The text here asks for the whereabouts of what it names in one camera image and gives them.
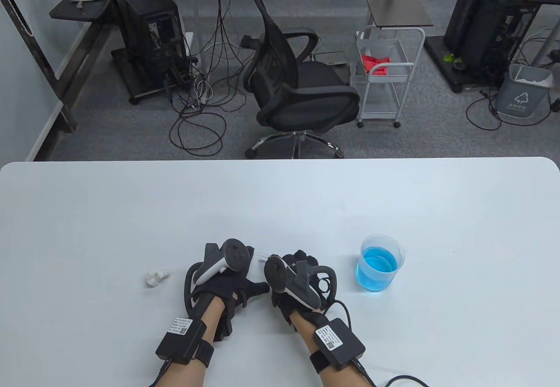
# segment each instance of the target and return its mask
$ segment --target office chair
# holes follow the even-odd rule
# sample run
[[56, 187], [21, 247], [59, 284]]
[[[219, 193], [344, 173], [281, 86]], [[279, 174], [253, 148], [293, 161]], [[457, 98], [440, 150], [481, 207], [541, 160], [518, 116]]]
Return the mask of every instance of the office chair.
[[[282, 32], [268, 15], [262, 0], [254, 0], [264, 21], [264, 34], [259, 39], [245, 35], [241, 46], [256, 50], [243, 79], [244, 88], [253, 93], [260, 107], [256, 120], [261, 126], [281, 132], [259, 139], [245, 157], [256, 157], [258, 147], [277, 139], [294, 139], [292, 158], [298, 158], [301, 142], [308, 138], [326, 145], [335, 158], [344, 158], [342, 151], [311, 132], [325, 133], [336, 125], [356, 119], [360, 96], [347, 85], [334, 69], [320, 62], [304, 62], [316, 47], [319, 38], [308, 28]], [[298, 57], [288, 39], [306, 36], [308, 44]]]

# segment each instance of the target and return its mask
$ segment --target wall trim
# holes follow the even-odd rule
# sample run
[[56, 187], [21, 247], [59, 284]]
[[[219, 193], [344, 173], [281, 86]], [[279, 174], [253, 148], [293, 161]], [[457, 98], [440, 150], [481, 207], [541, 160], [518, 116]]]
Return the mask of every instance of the wall trim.
[[91, 25], [91, 23], [84, 23], [84, 25], [82, 26], [82, 29], [78, 32], [78, 35], [76, 36], [76, 39], [74, 39], [74, 42], [70, 46], [70, 49], [68, 49], [68, 51], [66, 52], [66, 55], [64, 56], [64, 59], [62, 59], [62, 62], [60, 63], [58, 68], [56, 68], [56, 71], [54, 71], [54, 77], [57, 80], [60, 79], [60, 77], [62, 76], [62, 73], [64, 72], [64, 70], [68, 66], [68, 63], [70, 63], [70, 59], [72, 59], [72, 56], [74, 56], [74, 53], [76, 52], [76, 49], [78, 49], [78, 46], [80, 45], [80, 43], [82, 43], [82, 39], [84, 38], [88, 29], [90, 28], [90, 25]]
[[58, 117], [58, 113], [62, 110], [62, 101], [58, 100], [58, 103], [54, 107], [48, 121], [46, 121], [44, 127], [42, 128], [41, 133], [39, 134], [33, 148], [31, 148], [31, 152], [29, 153], [28, 157], [25, 159], [26, 161], [33, 161], [37, 156], [38, 151], [41, 149], [42, 143], [44, 143], [46, 136], [49, 134], [50, 129], [54, 125], [54, 121]]

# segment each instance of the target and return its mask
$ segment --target blue liquid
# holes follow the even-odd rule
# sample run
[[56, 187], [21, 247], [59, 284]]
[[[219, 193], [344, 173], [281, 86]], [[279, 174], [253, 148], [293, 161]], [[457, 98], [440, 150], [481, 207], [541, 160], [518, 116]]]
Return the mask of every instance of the blue liquid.
[[366, 273], [360, 269], [356, 269], [356, 277], [362, 287], [368, 291], [378, 293], [388, 287], [394, 278], [392, 273], [398, 269], [398, 264], [394, 255], [381, 247], [370, 247], [363, 253], [366, 263], [374, 269], [366, 269]]

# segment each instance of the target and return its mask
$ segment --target white table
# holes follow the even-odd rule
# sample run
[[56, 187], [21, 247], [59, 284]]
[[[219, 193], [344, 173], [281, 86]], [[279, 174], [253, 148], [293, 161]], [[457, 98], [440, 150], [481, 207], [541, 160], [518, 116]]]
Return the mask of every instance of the white table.
[[[10, 164], [2, 384], [149, 385], [160, 339], [185, 314], [184, 272], [204, 243], [237, 237], [268, 253], [302, 248], [336, 270], [379, 385], [400, 373], [430, 387], [558, 385], [559, 205], [560, 174], [543, 158]], [[373, 233], [408, 250], [378, 294], [354, 278]], [[174, 273], [146, 289], [154, 266]], [[320, 385], [270, 298], [233, 327], [206, 387]]]

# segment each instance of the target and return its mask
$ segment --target recycling symbol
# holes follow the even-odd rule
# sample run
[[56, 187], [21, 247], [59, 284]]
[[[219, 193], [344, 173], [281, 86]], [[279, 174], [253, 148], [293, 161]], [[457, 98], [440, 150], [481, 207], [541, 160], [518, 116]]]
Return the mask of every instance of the recycling symbol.
[[516, 98], [514, 98], [514, 100], [520, 104], [526, 104], [529, 101], [529, 95], [527, 93], [523, 93], [522, 95], [518, 95]]

